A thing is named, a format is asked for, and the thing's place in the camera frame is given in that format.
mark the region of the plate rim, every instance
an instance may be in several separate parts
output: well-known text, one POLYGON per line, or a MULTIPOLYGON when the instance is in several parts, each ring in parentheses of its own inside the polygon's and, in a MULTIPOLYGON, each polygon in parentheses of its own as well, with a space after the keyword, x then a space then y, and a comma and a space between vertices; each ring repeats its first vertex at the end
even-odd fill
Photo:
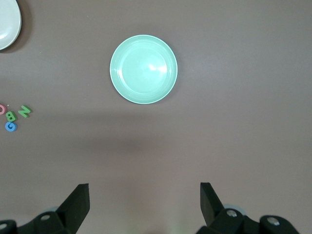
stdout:
POLYGON ((119 44, 119 46, 115 49, 112 57, 111 57, 111 62, 110 62, 110 77, 111 77, 111 81, 113 83, 113 86, 114 88, 117 90, 117 92, 123 97, 125 98, 126 100, 130 101, 130 102, 133 102, 133 103, 136 103, 136 104, 152 104, 152 103, 155 103, 155 102, 158 102, 162 99, 164 99, 173 89, 173 87, 175 86, 176 84, 176 79, 177 79, 177 75, 178 75, 178 65, 177 65, 177 60, 176 60, 176 56, 173 52, 173 50, 170 48, 170 46, 164 42, 162 39, 158 38, 158 37, 155 37, 155 36, 152 36, 152 35, 148 35, 148 34, 139 34, 139 35, 134 35, 132 37, 129 37, 127 38, 126 40, 124 40, 122 43, 119 44), (150 102, 139 102, 139 101, 134 101, 134 100, 131 100, 130 98, 128 97, 125 97, 119 90, 118 88, 116 87, 115 83, 114 83, 114 80, 113 80, 113 76, 112 76, 112 62, 113 62, 113 58, 115 56, 115 54, 117 53, 118 49, 124 44, 126 43, 127 41, 133 39, 133 38, 139 38, 139 37, 148 37, 148 38, 153 38, 153 39, 156 39, 158 41, 160 41, 161 43, 165 44, 166 47, 169 49, 169 52, 172 54, 173 58, 174 58, 174 62, 173 62, 173 66, 175 67, 175 76, 174 76, 174 81, 173 81, 173 84, 171 85, 170 89, 168 89, 168 91, 166 92, 165 95, 162 95, 161 98, 157 98, 157 100, 153 100, 153 101, 150 101, 150 102))
POLYGON ((11 3, 15 5, 14 11, 16 11, 16 12, 19 11, 19 29, 17 30, 15 36, 12 37, 12 39, 10 40, 9 43, 7 43, 7 44, 6 44, 5 46, 3 46, 3 47, 1 47, 1 44, 0 44, 0 50, 3 50, 3 49, 5 49, 5 48, 9 47, 10 45, 12 45, 12 44, 16 41, 16 39, 19 37, 20 30, 21 30, 21 12, 20 12, 20 6, 19 6, 19 4, 17 3, 16 0, 9 0, 9 1, 11 1, 11 3))

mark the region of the mint green plate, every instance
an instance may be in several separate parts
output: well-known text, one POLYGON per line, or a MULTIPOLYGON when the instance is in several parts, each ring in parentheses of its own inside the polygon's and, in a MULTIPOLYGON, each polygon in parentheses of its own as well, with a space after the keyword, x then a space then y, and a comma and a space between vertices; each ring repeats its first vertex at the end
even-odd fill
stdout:
POLYGON ((117 47, 110 73, 114 87, 125 99, 150 104, 172 90, 177 63, 174 53, 161 39, 137 35, 117 47))

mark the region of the white plate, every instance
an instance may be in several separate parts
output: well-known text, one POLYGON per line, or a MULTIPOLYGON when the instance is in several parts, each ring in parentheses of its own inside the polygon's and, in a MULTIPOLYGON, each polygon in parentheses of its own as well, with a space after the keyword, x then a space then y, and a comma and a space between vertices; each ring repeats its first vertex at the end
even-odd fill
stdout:
POLYGON ((16 0, 0 0, 0 50, 18 38, 20 28, 21 15, 16 0))

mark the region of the plate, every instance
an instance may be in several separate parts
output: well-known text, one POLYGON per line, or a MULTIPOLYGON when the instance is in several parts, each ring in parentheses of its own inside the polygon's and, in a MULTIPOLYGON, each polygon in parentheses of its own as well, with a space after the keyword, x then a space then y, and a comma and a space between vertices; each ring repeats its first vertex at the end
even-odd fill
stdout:
POLYGON ((16 0, 0 0, 0 50, 18 38, 20 28, 21 15, 16 0))
POLYGON ((150 104, 163 99, 176 82, 177 62, 161 39, 137 35, 115 50, 110 74, 114 87, 125 99, 150 104))

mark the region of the foam letter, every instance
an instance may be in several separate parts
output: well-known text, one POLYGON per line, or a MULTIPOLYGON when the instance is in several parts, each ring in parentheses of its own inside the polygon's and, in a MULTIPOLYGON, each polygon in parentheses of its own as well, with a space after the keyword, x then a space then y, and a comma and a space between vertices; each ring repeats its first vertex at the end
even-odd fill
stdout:
POLYGON ((19 111, 19 114, 20 114, 21 116, 23 116, 24 118, 29 117, 28 114, 31 113, 32 110, 31 110, 28 106, 21 106, 21 107, 22 107, 23 110, 20 110, 20 111, 19 111))
POLYGON ((8 118, 9 122, 14 122, 18 119, 13 111, 6 113, 6 117, 8 118))
POLYGON ((0 115, 5 114, 7 111, 6 106, 0 104, 0 115))
POLYGON ((8 132, 14 132, 17 128, 18 126, 16 125, 16 123, 13 123, 13 122, 7 122, 5 125, 5 129, 8 132))

